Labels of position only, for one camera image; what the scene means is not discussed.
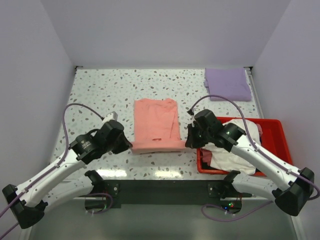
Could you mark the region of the red plastic bin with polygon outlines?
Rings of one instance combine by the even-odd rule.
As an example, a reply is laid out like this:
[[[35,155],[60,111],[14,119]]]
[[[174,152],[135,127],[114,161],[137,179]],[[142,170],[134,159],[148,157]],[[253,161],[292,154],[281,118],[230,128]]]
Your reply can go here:
[[[247,118],[249,134],[262,147],[292,165],[293,161],[287,145],[282,124],[276,119]],[[248,175],[263,177],[264,173],[244,159],[217,148],[209,143],[197,149],[197,170],[202,174],[226,175],[232,170],[245,172]]]

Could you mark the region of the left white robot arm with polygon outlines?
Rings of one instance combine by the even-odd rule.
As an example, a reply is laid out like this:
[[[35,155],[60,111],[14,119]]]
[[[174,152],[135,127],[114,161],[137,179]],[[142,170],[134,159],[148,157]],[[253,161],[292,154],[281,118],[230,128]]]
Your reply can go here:
[[[131,147],[124,126],[114,119],[77,136],[66,153],[37,175],[18,186],[9,184],[2,189],[17,224],[27,229],[61,203],[85,195],[99,196],[104,190],[104,180],[95,170],[87,171],[73,182],[62,184],[62,181],[106,153],[116,155]]]

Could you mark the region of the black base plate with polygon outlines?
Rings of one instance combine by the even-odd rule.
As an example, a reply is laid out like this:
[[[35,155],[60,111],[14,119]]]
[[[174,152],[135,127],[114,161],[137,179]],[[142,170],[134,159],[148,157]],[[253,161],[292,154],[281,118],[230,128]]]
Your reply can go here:
[[[86,210],[101,212],[122,205],[224,205],[226,198],[250,198],[223,180],[105,180],[84,201]]]

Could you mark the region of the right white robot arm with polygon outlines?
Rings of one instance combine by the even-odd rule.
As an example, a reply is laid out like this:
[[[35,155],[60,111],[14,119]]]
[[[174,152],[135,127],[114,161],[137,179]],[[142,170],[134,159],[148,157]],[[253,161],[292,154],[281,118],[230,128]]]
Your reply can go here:
[[[237,193],[260,196],[274,202],[290,216],[299,215],[316,188],[315,174],[311,169],[299,169],[257,144],[246,125],[222,124],[209,109],[198,113],[189,109],[187,113],[193,117],[187,126],[187,148],[198,149],[212,143],[246,160],[267,177],[253,177],[233,170],[222,185],[227,196],[233,197]]]

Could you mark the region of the folded purple t shirt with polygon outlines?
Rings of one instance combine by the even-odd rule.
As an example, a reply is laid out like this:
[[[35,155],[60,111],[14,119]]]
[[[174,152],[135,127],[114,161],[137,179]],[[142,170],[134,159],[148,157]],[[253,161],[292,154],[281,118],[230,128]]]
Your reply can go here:
[[[204,78],[204,87],[209,95],[219,95],[238,102],[250,102],[252,100],[246,71],[243,67],[229,69],[206,68]]]

